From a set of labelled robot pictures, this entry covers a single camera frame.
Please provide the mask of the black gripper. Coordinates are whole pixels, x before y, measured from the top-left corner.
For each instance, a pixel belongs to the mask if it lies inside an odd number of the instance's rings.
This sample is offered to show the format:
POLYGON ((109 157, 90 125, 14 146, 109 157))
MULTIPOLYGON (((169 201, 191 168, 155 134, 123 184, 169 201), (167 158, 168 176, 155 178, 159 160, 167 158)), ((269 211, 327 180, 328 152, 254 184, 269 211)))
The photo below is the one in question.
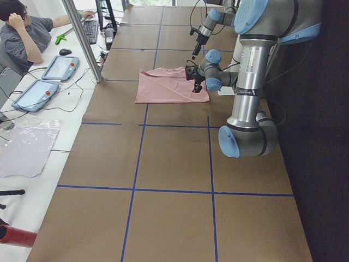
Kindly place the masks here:
POLYGON ((209 39, 208 36, 201 34, 201 33, 198 33, 197 38, 196 38, 197 43, 196 43, 196 46, 194 48, 194 55, 192 55, 192 57, 191 57, 192 60, 195 60, 195 58, 196 58, 195 55, 199 54, 199 52, 201 51, 202 45, 206 45, 208 39, 209 39))
POLYGON ((200 74, 196 74, 194 76, 194 89, 192 90, 193 93, 200 93, 202 90, 201 83, 204 81, 204 76, 201 76, 200 74))

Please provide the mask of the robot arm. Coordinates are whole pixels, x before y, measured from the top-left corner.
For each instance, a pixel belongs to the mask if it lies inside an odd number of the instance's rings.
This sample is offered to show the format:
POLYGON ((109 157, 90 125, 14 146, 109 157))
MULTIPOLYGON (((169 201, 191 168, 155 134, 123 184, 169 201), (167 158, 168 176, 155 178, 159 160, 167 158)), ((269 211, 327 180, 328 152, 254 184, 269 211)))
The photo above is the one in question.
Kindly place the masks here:
POLYGON ((260 106, 269 53, 275 44, 309 41, 321 28, 322 1, 214 1, 223 11, 211 9, 203 25, 192 28, 197 34, 193 56, 197 56, 216 25, 231 26, 239 35, 242 54, 238 72, 225 72, 219 64, 221 53, 209 50, 197 66, 186 68, 186 78, 201 83, 209 91, 224 86, 234 89, 232 115, 219 129, 221 151, 227 157, 253 157, 269 154, 278 142, 274 122, 260 106))
POLYGON ((205 4, 215 4, 223 7, 223 11, 212 8, 207 14, 203 24, 199 28, 195 28, 190 24, 190 35, 197 33, 196 45, 191 55, 191 59, 195 59, 201 47, 207 44, 216 25, 223 27, 234 27, 234 18, 237 12, 236 1, 204 1, 205 4))

